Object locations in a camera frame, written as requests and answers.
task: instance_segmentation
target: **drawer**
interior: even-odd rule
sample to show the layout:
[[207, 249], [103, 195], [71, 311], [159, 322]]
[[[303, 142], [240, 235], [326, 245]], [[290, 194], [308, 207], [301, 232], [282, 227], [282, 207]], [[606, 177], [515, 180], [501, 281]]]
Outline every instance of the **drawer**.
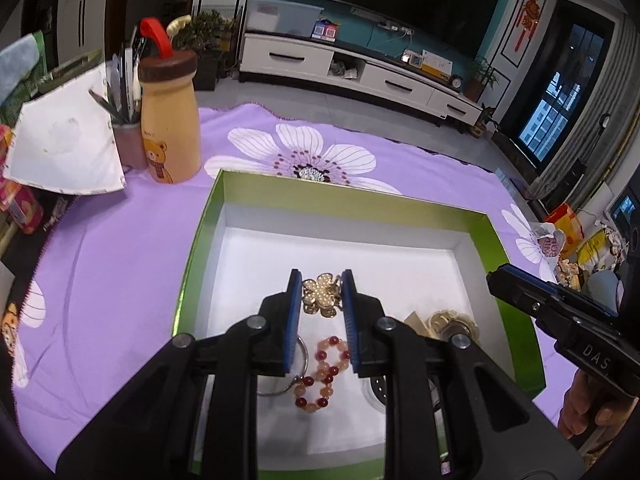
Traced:
[[325, 76], [333, 53], [330, 50], [316, 48], [312, 44], [287, 43], [268, 38], [247, 37], [242, 51], [240, 70], [250, 72], [261, 68]]
[[364, 67], [360, 84], [380, 97], [385, 97], [425, 110], [433, 88], [403, 75], [368, 64]]
[[471, 104], [465, 103], [462, 99], [438, 90], [433, 92], [429, 100], [429, 108], [432, 110], [432, 113], [440, 116], [453, 117], [466, 124], [476, 124], [480, 116], [480, 110]]

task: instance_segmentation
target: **red strap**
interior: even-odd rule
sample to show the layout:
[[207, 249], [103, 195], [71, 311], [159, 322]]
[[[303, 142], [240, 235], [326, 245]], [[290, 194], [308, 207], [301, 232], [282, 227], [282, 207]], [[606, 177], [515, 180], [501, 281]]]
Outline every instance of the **red strap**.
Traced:
[[174, 55], [171, 41], [157, 18], [145, 18], [142, 20], [140, 22], [140, 34], [154, 40], [160, 51], [160, 59], [166, 59]]

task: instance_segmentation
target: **teal wall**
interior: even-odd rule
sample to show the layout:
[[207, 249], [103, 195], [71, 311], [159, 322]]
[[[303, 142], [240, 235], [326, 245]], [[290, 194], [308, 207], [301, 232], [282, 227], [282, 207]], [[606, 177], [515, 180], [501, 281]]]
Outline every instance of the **teal wall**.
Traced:
[[[351, 6], [346, 4], [340, 4], [329, 0], [288, 0], [290, 2], [298, 2], [300, 4], [315, 5], [318, 7], [324, 7], [323, 14], [340, 22], [340, 28], [338, 29], [338, 38], [348, 43], [355, 43], [360, 46], [366, 46], [369, 42], [369, 48], [389, 54], [390, 56], [399, 56], [404, 52], [409, 43], [409, 37], [400, 38], [403, 32], [391, 32], [384, 28], [375, 27], [374, 23], [354, 16], [350, 13]], [[484, 37], [484, 41], [479, 50], [479, 55], [483, 56], [489, 49], [489, 46], [494, 38], [494, 35], [500, 25], [500, 20], [506, 10], [509, 0], [498, 0], [497, 7], [495, 9], [494, 17], [489, 24], [487, 34]], [[425, 34], [417, 33], [411, 42], [411, 50], [421, 52], [423, 49], [429, 50], [434, 54], [439, 54], [453, 62], [454, 73], [462, 76], [468, 76], [468, 69], [470, 60], [456, 51], [450, 50], [450, 48]]]

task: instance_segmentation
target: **drawer handle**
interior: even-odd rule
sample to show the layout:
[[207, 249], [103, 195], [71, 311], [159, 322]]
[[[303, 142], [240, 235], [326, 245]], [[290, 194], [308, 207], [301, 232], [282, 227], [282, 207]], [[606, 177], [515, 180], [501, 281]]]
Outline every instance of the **drawer handle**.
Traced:
[[287, 54], [276, 54], [274, 52], [270, 52], [269, 55], [271, 57], [276, 57], [278, 59], [289, 59], [290, 61], [296, 61], [298, 63], [302, 63], [305, 60], [305, 58], [303, 58], [303, 57], [287, 56]]
[[466, 115], [466, 112], [463, 112], [460, 108], [456, 108], [455, 106], [447, 105], [447, 108], [450, 108], [451, 110], [458, 112], [459, 114]]
[[413, 92], [413, 88], [407, 88], [406, 86], [399, 85], [398, 83], [394, 83], [392, 81], [385, 81], [386, 84], [393, 88], [398, 88], [399, 90], [404, 90], [405, 92]]

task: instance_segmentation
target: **tv stand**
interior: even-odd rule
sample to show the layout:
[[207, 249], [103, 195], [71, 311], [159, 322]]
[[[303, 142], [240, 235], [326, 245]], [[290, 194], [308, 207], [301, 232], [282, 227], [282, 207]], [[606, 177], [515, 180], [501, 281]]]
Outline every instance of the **tv stand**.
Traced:
[[[334, 59], [349, 59], [357, 78], [330, 73]], [[475, 124], [482, 108], [422, 70], [348, 43], [327, 43], [286, 34], [247, 32], [240, 63], [240, 80], [257, 75], [276, 83], [322, 87], [354, 99], [380, 105], [399, 104], [434, 116]]]

